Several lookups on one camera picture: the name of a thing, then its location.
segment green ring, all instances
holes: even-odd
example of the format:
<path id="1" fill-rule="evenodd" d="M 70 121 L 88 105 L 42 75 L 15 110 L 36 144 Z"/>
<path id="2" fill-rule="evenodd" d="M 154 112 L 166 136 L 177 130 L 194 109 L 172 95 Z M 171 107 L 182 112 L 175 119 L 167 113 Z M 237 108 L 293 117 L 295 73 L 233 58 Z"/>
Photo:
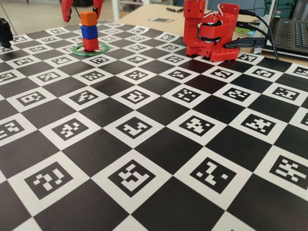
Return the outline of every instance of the green ring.
<path id="1" fill-rule="evenodd" d="M 83 47 L 83 44 L 79 44 L 78 46 L 75 46 L 72 50 L 72 52 L 76 55 L 82 55 L 82 56 L 94 56 L 94 55 L 98 55 L 98 54 L 103 54 L 107 51 L 109 51 L 109 46 L 107 46 L 106 44 L 99 42 L 99 44 L 104 47 L 104 50 L 102 51 L 92 51 L 92 52 L 84 52 L 84 51 L 78 51 L 78 49 L 80 47 Z"/>

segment blue cube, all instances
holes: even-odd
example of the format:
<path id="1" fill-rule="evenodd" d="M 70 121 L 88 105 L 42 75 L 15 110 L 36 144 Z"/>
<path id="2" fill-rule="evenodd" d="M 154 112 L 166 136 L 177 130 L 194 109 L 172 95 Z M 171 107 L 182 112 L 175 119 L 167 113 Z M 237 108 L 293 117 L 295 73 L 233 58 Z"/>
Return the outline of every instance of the blue cube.
<path id="1" fill-rule="evenodd" d="M 98 37 L 97 26 L 81 26 L 82 37 L 95 39 Z"/>

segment stacked cubes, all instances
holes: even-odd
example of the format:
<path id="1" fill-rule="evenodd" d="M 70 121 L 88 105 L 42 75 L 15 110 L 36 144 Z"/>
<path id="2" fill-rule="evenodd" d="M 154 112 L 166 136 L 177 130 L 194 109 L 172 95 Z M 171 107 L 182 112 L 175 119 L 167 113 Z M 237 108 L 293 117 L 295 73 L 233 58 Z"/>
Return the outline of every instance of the stacked cubes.
<path id="1" fill-rule="evenodd" d="M 87 51 L 98 49 L 98 32 L 97 32 L 97 16 L 96 12 L 81 12 L 81 32 L 83 47 Z"/>

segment laptop keyboard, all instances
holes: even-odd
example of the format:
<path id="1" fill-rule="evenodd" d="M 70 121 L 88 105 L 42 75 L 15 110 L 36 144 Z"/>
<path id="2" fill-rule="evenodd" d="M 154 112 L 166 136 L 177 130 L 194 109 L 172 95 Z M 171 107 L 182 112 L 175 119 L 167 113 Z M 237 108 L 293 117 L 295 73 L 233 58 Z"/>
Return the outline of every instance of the laptop keyboard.
<path id="1" fill-rule="evenodd" d="M 295 23 L 295 43 L 297 47 L 308 48 L 308 24 Z"/>

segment wooden table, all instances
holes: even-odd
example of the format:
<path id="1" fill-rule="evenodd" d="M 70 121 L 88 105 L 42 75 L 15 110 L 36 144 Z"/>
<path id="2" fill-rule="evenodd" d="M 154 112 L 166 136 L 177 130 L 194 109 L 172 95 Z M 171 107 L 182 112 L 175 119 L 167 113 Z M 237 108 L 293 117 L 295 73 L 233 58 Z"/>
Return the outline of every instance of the wooden table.
<path id="1" fill-rule="evenodd" d="M 150 4 L 150 5 L 143 5 L 138 9 L 134 10 L 132 13 L 126 15 L 125 17 L 118 20 L 118 23 L 130 24 L 130 25 L 139 25 L 139 26 L 146 26 L 152 29 L 162 30 L 169 33 L 173 33 L 176 35 L 183 36 L 184 33 L 184 17 L 183 13 L 175 13 L 166 10 L 165 5 L 159 4 Z M 182 7 L 179 6 L 168 6 L 173 9 L 180 9 Z M 172 19 L 173 21 L 170 23 L 161 23 L 161 22 L 151 22 L 149 21 L 150 18 L 159 17 L 165 19 Z M 253 17 L 247 15 L 239 15 L 239 20 L 244 22 L 251 22 Z M 243 36 L 234 33 L 233 39 L 242 38 Z M 252 53 L 253 49 L 241 49 L 242 52 Z M 263 51 L 262 55 L 275 58 L 274 54 L 271 52 Z M 308 59 L 299 58 L 290 55 L 279 54 L 280 60 L 287 61 L 290 63 L 300 64 L 308 66 Z"/>

